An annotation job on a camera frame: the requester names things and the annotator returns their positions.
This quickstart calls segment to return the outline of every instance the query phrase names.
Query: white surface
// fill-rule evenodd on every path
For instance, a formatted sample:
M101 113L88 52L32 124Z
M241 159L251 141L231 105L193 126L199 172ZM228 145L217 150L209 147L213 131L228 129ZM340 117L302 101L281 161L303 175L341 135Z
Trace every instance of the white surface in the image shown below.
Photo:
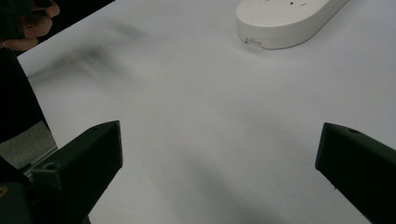
M284 49L305 42L347 0L243 0L236 9L236 30L248 44Z
M368 223L314 164L325 121L396 148L396 2L281 50L239 40L239 2L118 0L20 56L58 147L120 120L93 224Z

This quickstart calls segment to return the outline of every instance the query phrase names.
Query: black plastic part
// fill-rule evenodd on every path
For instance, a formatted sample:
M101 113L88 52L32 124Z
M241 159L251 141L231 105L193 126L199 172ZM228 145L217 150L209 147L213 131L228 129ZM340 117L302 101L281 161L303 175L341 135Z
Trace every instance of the black plastic part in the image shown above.
M372 223L396 223L396 151L348 127L325 123L316 168Z
M44 202L49 206L39 205L44 208L41 219L49 220L43 223L81 223L121 166L118 121L90 128L42 161L32 176L36 188L48 196Z
M48 124L35 93L11 49L0 49L0 143L40 121Z
M34 224L24 192L24 186L21 184L0 184L1 224Z

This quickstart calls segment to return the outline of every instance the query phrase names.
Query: white device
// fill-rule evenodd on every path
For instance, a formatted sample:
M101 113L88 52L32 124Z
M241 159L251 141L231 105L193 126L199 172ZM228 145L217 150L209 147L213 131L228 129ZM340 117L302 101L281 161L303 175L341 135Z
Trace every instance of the white device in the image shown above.
M236 9L239 38L265 49L305 42L347 0L243 0Z

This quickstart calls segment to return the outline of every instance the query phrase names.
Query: hand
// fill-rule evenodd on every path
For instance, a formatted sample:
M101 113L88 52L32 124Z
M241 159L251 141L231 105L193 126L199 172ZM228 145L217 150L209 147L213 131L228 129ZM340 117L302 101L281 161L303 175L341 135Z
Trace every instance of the hand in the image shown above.
M0 40L0 48L14 49L18 51L25 51L37 45L37 37L46 35L52 26L52 19L60 13L59 6L50 1L50 6L46 8L37 7L32 1L32 11L45 10L47 16L20 16L19 20L21 28L25 35L23 39L9 39L5 41Z

